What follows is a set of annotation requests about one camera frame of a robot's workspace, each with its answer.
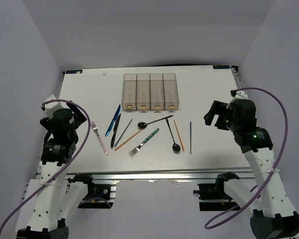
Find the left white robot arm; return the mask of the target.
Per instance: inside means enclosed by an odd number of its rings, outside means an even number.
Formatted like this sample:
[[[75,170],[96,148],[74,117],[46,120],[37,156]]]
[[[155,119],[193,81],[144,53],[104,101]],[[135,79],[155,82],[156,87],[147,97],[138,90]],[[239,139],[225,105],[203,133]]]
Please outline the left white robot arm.
[[[47,117],[40,124],[47,129],[41,156],[40,188],[32,215],[24,229],[18,230],[18,239],[66,239],[69,237],[67,218],[83,197],[95,194],[90,182],[76,182],[69,196],[61,198],[61,192],[69,165],[80,152],[76,148],[79,137],[76,130],[89,121],[87,113],[72,101],[62,107],[60,100],[49,100],[42,104]]]

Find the orange chopstick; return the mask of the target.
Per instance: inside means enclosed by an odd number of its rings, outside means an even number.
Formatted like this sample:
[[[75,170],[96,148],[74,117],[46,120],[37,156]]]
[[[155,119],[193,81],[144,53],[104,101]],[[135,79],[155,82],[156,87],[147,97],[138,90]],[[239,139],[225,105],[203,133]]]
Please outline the orange chopstick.
[[[115,151],[120,149],[123,145],[125,145],[127,142],[129,142],[132,138],[134,138],[137,134],[139,134],[143,129],[140,129],[135,134],[133,134],[131,137],[129,137],[127,140],[125,140],[122,144],[120,144],[118,147],[115,148]]]
[[[183,145],[183,142],[182,142],[182,139],[181,139],[181,135],[180,135],[179,129],[178,129],[178,127],[177,127],[176,121],[173,120],[173,122],[174,122],[175,129],[176,129],[176,132],[177,132],[179,141],[180,141],[181,149],[182,149],[182,151],[185,151],[185,148],[184,148],[184,145]]]

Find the black knife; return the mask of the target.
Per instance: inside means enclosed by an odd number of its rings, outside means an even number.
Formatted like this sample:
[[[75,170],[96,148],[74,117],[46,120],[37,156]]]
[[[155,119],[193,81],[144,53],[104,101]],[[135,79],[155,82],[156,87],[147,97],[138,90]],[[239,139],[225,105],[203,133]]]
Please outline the black knife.
[[[114,144],[115,144],[115,138],[116,138],[116,134],[117,134],[117,129],[118,129],[118,125],[119,125],[119,122],[120,122],[120,118],[121,118],[121,114],[118,115],[116,121],[115,121],[115,125],[114,125],[114,129],[113,129],[113,136],[111,138],[111,149],[114,148]]]

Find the blue knife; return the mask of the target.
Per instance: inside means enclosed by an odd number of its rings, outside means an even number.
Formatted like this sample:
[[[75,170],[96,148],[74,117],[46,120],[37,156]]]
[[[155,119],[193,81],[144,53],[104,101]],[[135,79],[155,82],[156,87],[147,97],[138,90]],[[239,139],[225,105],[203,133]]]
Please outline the blue knife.
[[[116,110],[116,112],[115,112],[115,114],[114,114],[114,116],[113,116],[113,118],[111,120],[111,123],[110,123],[110,125],[109,125],[109,127],[108,127],[108,129],[107,129],[107,131],[105,133],[105,136],[108,136],[110,134],[110,132],[112,130],[112,127],[113,127],[114,123],[116,122],[116,120],[117,120],[117,118],[119,116],[120,110],[121,110],[121,105],[118,106],[118,108],[117,108],[117,110]]]

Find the grey chopstick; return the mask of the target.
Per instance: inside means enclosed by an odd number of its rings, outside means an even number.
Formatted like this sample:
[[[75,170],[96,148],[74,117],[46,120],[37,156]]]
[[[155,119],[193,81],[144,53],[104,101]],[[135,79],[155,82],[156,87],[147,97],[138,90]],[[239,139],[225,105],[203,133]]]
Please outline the grey chopstick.
[[[125,127],[124,131],[122,132],[122,134],[120,135],[119,139],[117,140],[117,142],[114,144],[114,147],[117,147],[118,143],[120,142],[120,140],[122,139],[123,135],[125,134],[125,132],[127,131],[127,129],[129,128],[131,122],[133,121],[133,119],[131,119],[129,121],[129,123],[127,124],[127,126]]]

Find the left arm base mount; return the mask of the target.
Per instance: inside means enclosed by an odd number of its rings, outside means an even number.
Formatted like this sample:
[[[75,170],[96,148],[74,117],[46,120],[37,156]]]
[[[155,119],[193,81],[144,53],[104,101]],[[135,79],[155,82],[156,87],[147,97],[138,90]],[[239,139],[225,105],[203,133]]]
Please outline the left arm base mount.
[[[76,174],[73,178],[68,178],[68,189],[70,184],[81,182],[87,186],[87,195],[82,199],[79,209],[110,209],[114,202],[111,197],[110,184],[96,184],[91,174]]]

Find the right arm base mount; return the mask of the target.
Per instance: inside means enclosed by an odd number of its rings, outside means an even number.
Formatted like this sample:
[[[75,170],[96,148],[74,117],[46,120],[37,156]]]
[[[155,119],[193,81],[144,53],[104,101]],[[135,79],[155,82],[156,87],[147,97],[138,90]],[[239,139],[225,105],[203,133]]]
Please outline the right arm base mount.
[[[252,197],[253,194],[248,188],[242,188],[244,184],[240,186],[240,177],[234,172],[222,173],[216,177],[214,183],[198,184],[198,190],[193,191],[200,200],[199,210],[201,212],[224,212],[231,208],[234,208],[233,211],[240,209],[237,202],[230,195],[225,193],[225,182],[230,180],[233,180],[234,183],[238,183],[239,186],[236,192],[244,192],[247,196],[246,199],[243,199],[243,204],[249,201],[248,197]]]

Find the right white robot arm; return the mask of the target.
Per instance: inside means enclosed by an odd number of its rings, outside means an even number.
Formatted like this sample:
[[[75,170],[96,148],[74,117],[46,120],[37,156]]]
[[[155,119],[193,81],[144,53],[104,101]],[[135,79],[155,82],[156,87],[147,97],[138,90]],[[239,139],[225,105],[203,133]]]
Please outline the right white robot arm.
[[[258,239],[285,239],[299,233],[299,213],[291,203],[274,159],[273,144],[266,129],[257,126],[256,106],[246,99],[231,103],[214,101],[204,116],[206,125],[230,130],[248,161],[258,190],[250,192],[235,173],[217,176],[215,192],[231,197],[250,216],[250,226]]]

